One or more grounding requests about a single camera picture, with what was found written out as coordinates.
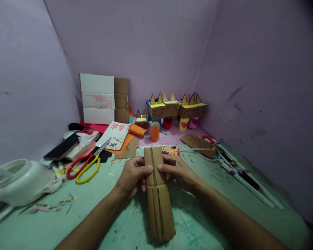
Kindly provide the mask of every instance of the green table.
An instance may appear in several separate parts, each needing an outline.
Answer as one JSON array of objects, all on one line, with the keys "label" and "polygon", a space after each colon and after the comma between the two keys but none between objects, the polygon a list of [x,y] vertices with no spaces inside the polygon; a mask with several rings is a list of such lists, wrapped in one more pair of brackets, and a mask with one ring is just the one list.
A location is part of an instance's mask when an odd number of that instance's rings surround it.
[{"label": "green table", "polygon": [[[143,148],[137,155],[143,156]],[[285,210],[269,208],[242,184],[220,167],[218,162],[204,160],[197,153],[181,153],[193,170],[212,187],[232,201],[242,211],[263,225],[291,249],[305,249],[309,241],[309,231],[301,216],[289,202],[275,191],[255,170],[251,173],[285,207]],[[243,157],[236,157],[252,169]],[[57,212],[36,214],[13,211],[0,225],[0,249],[53,249],[74,229],[87,214],[102,200],[117,182],[125,159],[111,162],[114,155],[100,165],[99,173],[86,184],[77,185],[67,181],[56,193],[48,195],[40,203],[57,205],[69,198],[69,193],[77,197]],[[201,210],[196,199],[170,183],[176,227],[175,237],[168,243],[156,244],[148,239],[148,216],[146,194],[138,192],[129,205],[116,219],[104,238],[101,249],[230,249],[230,244],[213,222]]]}]

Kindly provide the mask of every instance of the smartphone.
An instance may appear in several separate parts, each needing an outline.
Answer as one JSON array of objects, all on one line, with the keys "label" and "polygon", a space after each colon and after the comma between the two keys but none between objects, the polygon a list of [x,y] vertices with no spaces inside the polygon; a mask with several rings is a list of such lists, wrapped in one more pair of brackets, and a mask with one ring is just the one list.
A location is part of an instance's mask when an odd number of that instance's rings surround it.
[{"label": "smartphone", "polygon": [[75,132],[53,150],[44,155],[43,158],[45,160],[61,160],[78,144],[79,136],[77,135],[77,132]]}]

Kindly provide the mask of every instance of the yellow scissor handle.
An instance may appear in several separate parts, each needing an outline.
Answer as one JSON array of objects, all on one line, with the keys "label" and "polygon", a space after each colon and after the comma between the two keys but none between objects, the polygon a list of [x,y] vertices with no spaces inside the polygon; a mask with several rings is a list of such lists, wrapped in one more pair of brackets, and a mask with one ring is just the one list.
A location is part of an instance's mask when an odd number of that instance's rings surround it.
[{"label": "yellow scissor handle", "polygon": [[[91,167],[91,165],[93,165],[94,162],[96,162],[96,160],[97,160],[97,165],[96,165],[96,169],[95,169],[94,173],[92,173],[91,176],[89,176],[86,180],[79,181],[79,178],[81,177],[81,175],[83,175],[83,173],[86,172],[87,169],[89,169],[89,168]],[[101,158],[99,158],[99,156],[95,156],[95,159],[94,159],[91,163],[89,163],[89,164],[78,174],[77,178],[75,179],[75,182],[76,182],[77,184],[84,184],[84,183],[90,181],[90,180],[94,177],[94,175],[96,175],[96,173],[97,173],[97,171],[98,171],[98,168],[99,168],[99,166],[100,166],[100,161],[101,161]]]}]

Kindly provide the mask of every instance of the lavender wall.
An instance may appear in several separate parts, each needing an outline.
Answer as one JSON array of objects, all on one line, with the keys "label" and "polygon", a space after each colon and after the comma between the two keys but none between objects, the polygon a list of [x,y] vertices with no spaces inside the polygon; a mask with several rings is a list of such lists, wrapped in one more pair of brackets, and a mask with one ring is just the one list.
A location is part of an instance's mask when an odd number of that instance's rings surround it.
[{"label": "lavender wall", "polygon": [[129,104],[191,91],[219,0],[45,0],[76,85],[79,73],[130,78]]},{"label": "lavender wall", "polygon": [[301,1],[222,0],[195,90],[201,125],[313,223],[313,13]]},{"label": "lavender wall", "polygon": [[42,0],[0,0],[0,165],[40,160],[79,121],[76,93]]}]

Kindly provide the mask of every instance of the person's left hand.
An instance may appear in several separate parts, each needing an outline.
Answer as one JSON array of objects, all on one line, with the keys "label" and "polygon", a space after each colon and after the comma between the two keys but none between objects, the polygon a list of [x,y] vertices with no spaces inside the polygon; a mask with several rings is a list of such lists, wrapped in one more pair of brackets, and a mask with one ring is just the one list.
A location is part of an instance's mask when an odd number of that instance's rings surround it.
[{"label": "person's left hand", "polygon": [[142,191],[146,191],[146,175],[153,172],[152,166],[145,166],[145,160],[141,156],[136,156],[127,160],[121,176],[119,177],[115,188],[120,195],[132,198],[138,190],[138,182],[141,184]]}]

